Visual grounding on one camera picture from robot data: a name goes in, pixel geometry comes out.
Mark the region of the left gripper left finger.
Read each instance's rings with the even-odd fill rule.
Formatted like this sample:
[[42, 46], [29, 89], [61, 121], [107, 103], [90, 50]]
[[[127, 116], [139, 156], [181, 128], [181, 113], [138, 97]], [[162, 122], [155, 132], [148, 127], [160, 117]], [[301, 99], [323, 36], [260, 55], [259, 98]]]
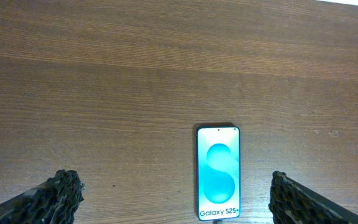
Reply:
[[73, 224], [85, 184], [75, 170], [54, 177], [0, 204], [2, 223]]

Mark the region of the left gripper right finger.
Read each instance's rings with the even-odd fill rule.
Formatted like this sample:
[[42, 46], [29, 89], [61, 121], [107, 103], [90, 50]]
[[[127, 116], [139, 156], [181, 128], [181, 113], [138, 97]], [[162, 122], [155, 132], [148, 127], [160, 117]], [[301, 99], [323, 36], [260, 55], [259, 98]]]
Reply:
[[269, 210], [274, 224], [358, 224], [358, 215], [275, 171]]

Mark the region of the blue screen Galaxy smartphone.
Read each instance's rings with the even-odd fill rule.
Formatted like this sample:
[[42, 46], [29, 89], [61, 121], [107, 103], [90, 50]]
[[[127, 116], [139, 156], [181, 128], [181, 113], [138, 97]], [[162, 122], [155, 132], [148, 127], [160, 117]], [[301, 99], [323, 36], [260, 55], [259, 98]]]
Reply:
[[237, 126], [196, 130], [197, 216], [205, 222], [241, 214], [241, 132]]

